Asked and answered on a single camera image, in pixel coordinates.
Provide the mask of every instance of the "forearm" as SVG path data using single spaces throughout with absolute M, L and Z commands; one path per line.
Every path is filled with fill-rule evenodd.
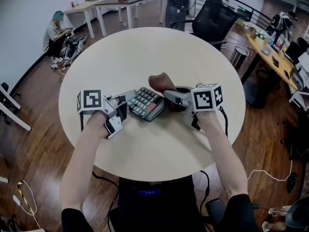
M 208 138 L 221 183 L 229 198 L 238 194 L 248 194 L 245 169 L 223 132 L 220 123 L 205 126 L 201 122 L 199 125 Z
M 60 185 L 62 209 L 82 211 L 101 138 L 85 125 Z

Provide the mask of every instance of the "white table leg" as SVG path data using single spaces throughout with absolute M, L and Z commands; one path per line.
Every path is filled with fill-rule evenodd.
M 129 25 L 129 29 L 132 29 L 133 28 L 133 23 L 132 23 L 132 8 L 131 6 L 127 6 L 126 7 L 126 13 L 127 13 L 127 23 Z
M 119 22 L 122 22 L 121 7 L 117 7 L 117 9 L 118 9 Z
M 135 19 L 138 17 L 138 4 L 135 5 Z
M 88 10 L 85 10 L 85 11 L 84 11 L 84 14 L 85 14 L 86 22 L 87 22 L 88 29 L 89 29 L 89 32 L 90 32 L 90 37 L 91 37 L 92 39 L 94 39 L 95 35 L 94 35 L 94 33 L 93 33 L 93 30 L 92 30 L 91 21 L 90 21 L 90 16 L 89 16 L 89 11 L 88 11 Z
M 17 124 L 21 127 L 25 128 L 26 130 L 30 131 L 31 127 L 27 125 L 24 121 L 18 118 L 15 114 L 13 114 L 9 109 L 7 109 L 1 102 L 0 102 L 0 110 L 2 110 L 8 117 L 14 120 Z
M 103 17 L 102 17 L 101 7 L 96 6 L 96 11 L 97 11 L 98 20 L 100 22 L 101 30 L 102 30 L 102 35 L 103 35 L 103 37 L 105 37 L 106 36 L 106 30 L 105 30 L 105 26 L 104 26 Z
M 0 92 L 4 94 L 4 96 L 18 109 L 20 109 L 20 105 L 4 90 L 4 88 L 0 85 Z
M 0 177 L 0 182 L 9 183 L 7 178 Z
M 160 20 L 159 22 L 163 22 L 163 14 L 164 14 L 164 0 L 161 0 L 161 15 L 160 15 Z

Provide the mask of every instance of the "white cable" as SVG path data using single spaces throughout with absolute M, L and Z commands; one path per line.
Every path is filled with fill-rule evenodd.
M 248 177 L 248 180 L 250 179 L 250 177 L 251 177 L 251 175 L 252 175 L 253 172 L 264 172 L 264 173 L 266 173 L 269 177 L 273 178 L 274 180 L 277 180 L 277 181 L 286 181 L 286 180 L 289 178 L 289 176 L 291 175 L 291 172 L 292 172 L 292 165 L 293 165 L 293 160 L 291 160 L 290 173 L 289 173 L 289 175 L 288 175 L 284 180 L 279 180 L 279 179 L 277 179 L 277 178 L 271 176 L 271 175 L 270 175 L 269 173 L 267 173 L 265 170 L 256 170 L 256 169 L 252 170 L 252 172 L 250 173 L 250 175 L 249 175 L 249 177 Z
M 38 223 L 38 221 L 36 220 L 36 218 L 35 218 L 35 216 L 34 216 L 34 215 L 37 213 L 38 208 L 37 208 L 37 204 L 36 204 L 36 202 L 35 202 L 35 198 L 34 198 L 33 192 L 32 192 L 30 186 L 27 184 L 26 181 L 22 180 L 22 182 L 24 182 L 24 183 L 27 185 L 27 187 L 29 188 L 29 190 L 30 190 L 30 192 L 31 192 L 31 194 L 32 194 L 33 201 L 34 201 L 34 205 L 35 205 L 35 211 L 33 212 L 33 214 L 30 214 L 28 211 L 26 211 L 26 210 L 24 209 L 24 207 L 23 207 L 22 205 L 21 205 L 20 207 L 22 207 L 22 209 L 23 209 L 28 215 L 33 216 L 33 218 L 34 218 L 35 222 L 37 223 L 38 227 L 41 228 L 40 225 L 39 225 L 39 223 Z

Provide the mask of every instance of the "black sleeve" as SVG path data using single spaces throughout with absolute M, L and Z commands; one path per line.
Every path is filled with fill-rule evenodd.
M 83 213 L 75 209 L 64 209 L 61 213 L 63 232 L 93 232 Z
M 247 194 L 233 196 L 227 203 L 220 231 L 258 232 L 254 211 Z

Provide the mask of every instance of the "person sitting on floor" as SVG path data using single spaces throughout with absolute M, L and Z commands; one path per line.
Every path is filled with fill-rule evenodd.
M 65 41 L 65 36 L 71 33 L 72 28 L 61 29 L 60 25 L 63 23 L 64 13 L 56 11 L 53 19 L 47 26 L 43 39 L 43 51 L 47 56 L 54 56 L 56 62 L 61 62 L 59 55 L 61 53 L 62 45 Z

